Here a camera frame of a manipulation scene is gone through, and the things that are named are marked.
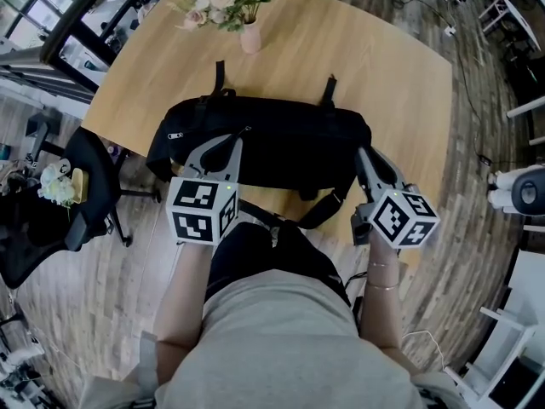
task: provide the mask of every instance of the vase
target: vase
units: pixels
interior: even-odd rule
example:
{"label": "vase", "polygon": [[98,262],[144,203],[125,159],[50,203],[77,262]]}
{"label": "vase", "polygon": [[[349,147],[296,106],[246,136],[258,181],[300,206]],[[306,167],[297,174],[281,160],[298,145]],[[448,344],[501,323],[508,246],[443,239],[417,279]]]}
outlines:
{"label": "vase", "polygon": [[261,34],[257,21],[244,25],[243,31],[240,33],[240,45],[242,45],[242,50],[248,55],[253,55],[260,50]]}

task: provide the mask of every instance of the black backpack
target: black backpack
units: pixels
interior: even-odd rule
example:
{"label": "black backpack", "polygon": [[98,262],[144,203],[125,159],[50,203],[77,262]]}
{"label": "black backpack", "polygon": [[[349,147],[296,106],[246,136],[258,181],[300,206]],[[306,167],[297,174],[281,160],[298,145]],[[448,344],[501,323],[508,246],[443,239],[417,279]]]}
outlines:
{"label": "black backpack", "polygon": [[148,168],[161,180],[173,177],[171,159],[184,164],[193,149],[220,135],[240,134],[243,152],[238,182],[294,189],[304,200],[334,188],[299,221],[316,228],[341,207],[356,177],[359,147],[370,148],[371,131],[362,116],[336,109],[330,77],[319,106],[298,101],[236,96],[223,89],[224,63],[216,62],[211,95],[170,108],[147,155]]}

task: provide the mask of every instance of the beige shirt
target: beige shirt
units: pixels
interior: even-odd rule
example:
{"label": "beige shirt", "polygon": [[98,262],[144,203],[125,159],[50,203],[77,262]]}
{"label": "beige shirt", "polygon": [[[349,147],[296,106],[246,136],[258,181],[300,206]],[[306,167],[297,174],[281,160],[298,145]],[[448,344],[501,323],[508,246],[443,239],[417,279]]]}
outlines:
{"label": "beige shirt", "polygon": [[[147,396],[137,385],[95,378],[80,408],[129,407]],[[361,340],[352,311],[330,288],[278,270],[241,279],[209,299],[197,347],[155,399],[162,409],[420,409],[436,399],[465,407],[446,374],[411,379]]]}

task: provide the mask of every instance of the gray wood floor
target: gray wood floor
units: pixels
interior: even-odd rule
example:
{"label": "gray wood floor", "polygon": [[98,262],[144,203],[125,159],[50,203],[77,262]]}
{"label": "gray wood floor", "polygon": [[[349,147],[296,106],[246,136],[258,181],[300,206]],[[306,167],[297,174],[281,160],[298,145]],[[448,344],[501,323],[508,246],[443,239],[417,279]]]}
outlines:
{"label": "gray wood floor", "polygon": [[[468,0],[451,9],[457,39],[443,35],[445,23],[418,2],[398,9],[393,0],[342,1],[393,23],[453,65],[450,141],[438,208],[441,229],[427,244],[421,265],[404,272],[401,295],[405,331],[430,330],[446,362],[456,369],[463,366],[488,325],[478,314],[479,307],[494,307],[502,294],[502,279],[520,224],[517,216],[505,216],[487,204],[489,169],[479,164],[473,138],[477,151],[495,160],[512,161],[518,159],[517,147],[527,141],[525,122],[505,118],[515,102],[504,80],[495,38],[484,40],[478,34],[476,19],[484,7],[482,0]],[[447,16],[442,0],[423,1]],[[456,44],[482,123],[468,103]],[[0,124],[21,126],[13,118],[22,120],[27,111],[13,111],[10,108],[18,106],[8,107],[8,103],[2,103]],[[66,122],[68,134],[77,123]],[[122,173],[124,187],[153,184],[141,158],[131,158]],[[121,378],[134,366],[139,335],[152,325],[178,253],[169,239],[162,205],[123,198],[118,211],[121,223],[134,236],[132,247],[125,249],[117,238],[106,237],[85,245],[79,253],[58,253],[16,293],[35,335],[46,347],[47,362],[41,360],[38,367],[44,375],[49,374],[48,363],[53,367],[53,374],[45,380],[69,407],[77,404],[85,374]],[[339,245],[316,233],[309,236],[336,263],[343,279],[365,268],[367,250]],[[350,286],[352,298],[360,287]],[[0,292],[0,307],[7,313],[5,294]],[[18,325],[11,325],[8,334],[16,339]],[[425,335],[407,337],[404,351],[425,370],[440,368],[435,347]]]}

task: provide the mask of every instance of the person's right arm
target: person's right arm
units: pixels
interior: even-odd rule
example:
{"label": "person's right arm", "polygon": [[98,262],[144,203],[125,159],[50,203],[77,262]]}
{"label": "person's right arm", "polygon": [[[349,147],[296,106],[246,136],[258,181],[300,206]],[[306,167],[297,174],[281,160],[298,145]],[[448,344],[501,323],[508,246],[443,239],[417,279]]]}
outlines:
{"label": "person's right arm", "polygon": [[375,344],[411,375],[420,372],[401,352],[398,255],[375,230],[370,233],[369,266],[359,336]]}

